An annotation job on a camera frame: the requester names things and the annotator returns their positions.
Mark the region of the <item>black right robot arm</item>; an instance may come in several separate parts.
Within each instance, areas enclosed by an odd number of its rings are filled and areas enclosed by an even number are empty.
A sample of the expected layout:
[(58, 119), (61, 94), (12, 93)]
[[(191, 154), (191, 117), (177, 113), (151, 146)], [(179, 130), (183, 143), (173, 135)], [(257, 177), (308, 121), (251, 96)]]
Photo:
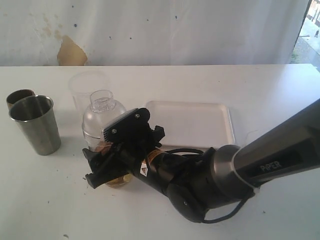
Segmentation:
[(82, 150), (92, 188), (131, 174), (166, 196), (193, 223), (208, 224), (209, 210), (236, 203), (213, 223), (234, 216), (265, 183), (320, 166), (320, 103), (313, 102), (245, 147), (224, 145), (206, 151), (161, 150), (165, 130), (151, 128), (146, 108), (134, 108), (102, 131), (107, 152)]

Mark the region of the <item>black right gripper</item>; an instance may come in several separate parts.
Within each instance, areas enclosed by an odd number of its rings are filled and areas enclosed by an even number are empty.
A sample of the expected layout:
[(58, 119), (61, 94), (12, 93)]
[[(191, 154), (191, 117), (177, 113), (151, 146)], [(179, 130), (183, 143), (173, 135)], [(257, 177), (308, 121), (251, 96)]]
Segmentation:
[(165, 174), (165, 153), (159, 150), (165, 131), (159, 126), (150, 127), (150, 117), (149, 110), (138, 108), (134, 124), (121, 142), (111, 142), (106, 152), (82, 149), (92, 171), (85, 175), (90, 187), (96, 189), (121, 176), (140, 172), (141, 167), (146, 167), (151, 175)]

